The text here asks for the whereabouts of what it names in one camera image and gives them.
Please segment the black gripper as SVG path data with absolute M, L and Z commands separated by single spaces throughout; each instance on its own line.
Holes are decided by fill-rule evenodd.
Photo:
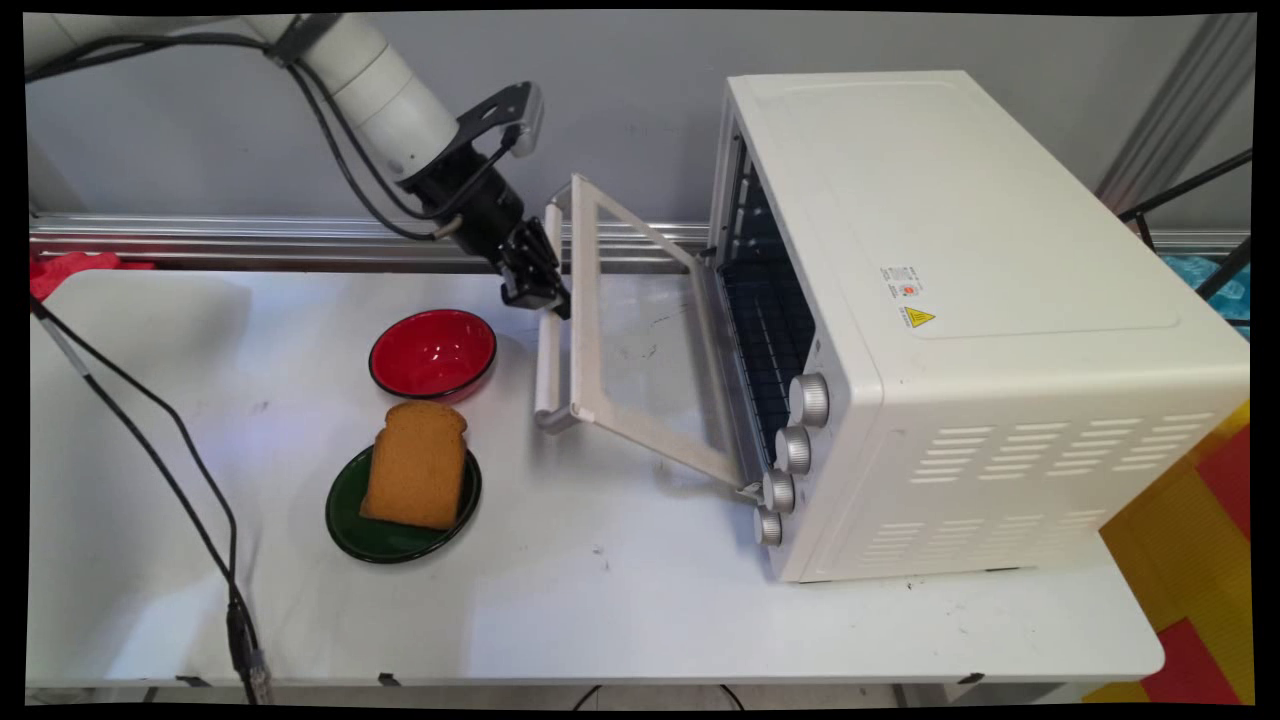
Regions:
M 483 160 L 439 160 L 404 178 L 403 190 L 419 199 L 425 213 L 433 214 L 483 164 Z M 453 241 L 490 266 L 500 263 L 500 297 L 506 305 L 550 310 L 561 320 L 571 319 L 571 295 L 545 228 L 536 217 L 524 220 L 522 199 L 497 169 L 481 173 L 471 195 L 454 211 L 462 217 L 462 224 L 452 234 Z M 518 234 L 511 234 L 517 224 Z

